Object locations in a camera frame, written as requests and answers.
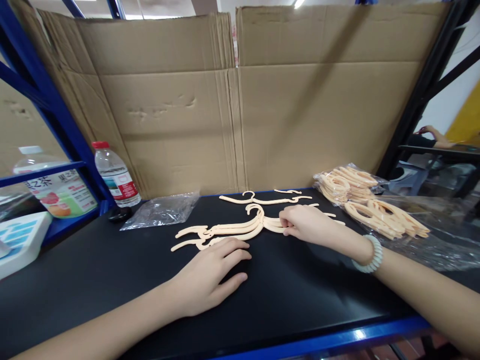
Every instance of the cardboard box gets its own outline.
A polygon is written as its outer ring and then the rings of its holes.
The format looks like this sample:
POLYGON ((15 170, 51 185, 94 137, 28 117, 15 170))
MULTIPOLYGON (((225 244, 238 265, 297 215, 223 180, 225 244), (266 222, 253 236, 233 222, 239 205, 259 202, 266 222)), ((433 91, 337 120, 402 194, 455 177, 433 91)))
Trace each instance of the cardboard box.
POLYGON ((374 171, 449 4, 246 7, 230 16, 73 19, 15 2, 88 141, 142 197, 306 187, 374 171))
POLYGON ((237 10, 247 188, 375 172, 443 24, 445 3, 237 10))

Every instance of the bottle label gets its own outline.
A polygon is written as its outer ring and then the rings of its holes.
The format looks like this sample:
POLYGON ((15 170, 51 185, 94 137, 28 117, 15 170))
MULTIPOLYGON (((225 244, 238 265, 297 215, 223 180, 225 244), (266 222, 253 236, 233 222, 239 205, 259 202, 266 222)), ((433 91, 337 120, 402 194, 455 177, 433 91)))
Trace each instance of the bottle label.
MULTIPOLYGON (((17 168, 17 174, 31 172, 17 168)), ((24 183, 30 192, 56 218, 75 218, 97 206, 92 193, 75 169, 42 176, 24 183)))
POLYGON ((115 200, 129 199, 139 193, 128 171, 117 175, 102 176, 102 178, 115 200))

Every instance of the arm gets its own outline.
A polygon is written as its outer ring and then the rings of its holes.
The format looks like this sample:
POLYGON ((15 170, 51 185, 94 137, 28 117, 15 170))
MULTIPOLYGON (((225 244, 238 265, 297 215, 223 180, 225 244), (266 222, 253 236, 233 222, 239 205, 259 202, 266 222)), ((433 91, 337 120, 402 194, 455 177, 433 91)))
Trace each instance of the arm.
MULTIPOLYGON (((279 217, 286 236, 333 249, 362 265, 372 260, 369 240, 314 207, 288 206, 279 217)), ((373 275, 465 355, 480 358, 480 294, 386 248, 373 275)))
POLYGON ((436 149, 450 149, 452 146, 455 145, 432 125, 424 126, 418 131, 418 134, 420 135, 425 133, 432 134, 433 138, 436 140, 436 143, 435 145, 433 145, 433 147, 436 149))
POLYGON ((219 285, 250 246, 234 238, 199 252, 174 278, 116 309, 51 338, 14 359, 116 359, 141 339, 183 317, 203 313, 233 293, 247 274, 219 285))

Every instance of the floor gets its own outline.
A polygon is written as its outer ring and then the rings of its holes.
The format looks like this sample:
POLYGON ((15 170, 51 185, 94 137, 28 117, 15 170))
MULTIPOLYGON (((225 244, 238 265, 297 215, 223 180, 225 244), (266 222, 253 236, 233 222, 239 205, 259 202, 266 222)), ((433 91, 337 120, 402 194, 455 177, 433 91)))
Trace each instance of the floor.
MULTIPOLYGON (((433 345, 435 348, 448 343, 442 335, 438 333, 433 333, 432 335, 433 345)), ((413 339, 405 339, 395 343, 400 351, 403 353, 407 360, 415 360, 425 355, 424 348, 422 346, 422 341, 419 337, 413 339)), ((311 356, 301 356, 289 358, 288 360, 399 360, 399 358, 394 354, 393 350, 388 345, 382 345, 377 347, 372 347, 370 349, 365 349, 361 351, 355 351, 346 353, 343 355, 327 357, 323 359, 316 359, 311 356)))

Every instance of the water bottle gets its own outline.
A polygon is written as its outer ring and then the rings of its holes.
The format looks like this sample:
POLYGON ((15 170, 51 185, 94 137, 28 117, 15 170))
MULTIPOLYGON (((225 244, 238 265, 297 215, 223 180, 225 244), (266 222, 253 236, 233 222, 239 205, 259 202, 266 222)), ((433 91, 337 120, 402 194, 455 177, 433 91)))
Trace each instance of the water bottle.
MULTIPOLYGON (((18 149, 25 158, 13 168, 16 175, 68 164, 44 153, 40 146, 18 149)), ((59 219, 76 218, 97 207, 97 201, 75 169, 28 180, 25 185, 48 212, 59 219)))
POLYGON ((127 166, 122 159, 110 149, 107 141, 94 141, 91 143, 95 153, 95 166, 116 204, 121 207, 137 205, 142 198, 135 187, 127 166))

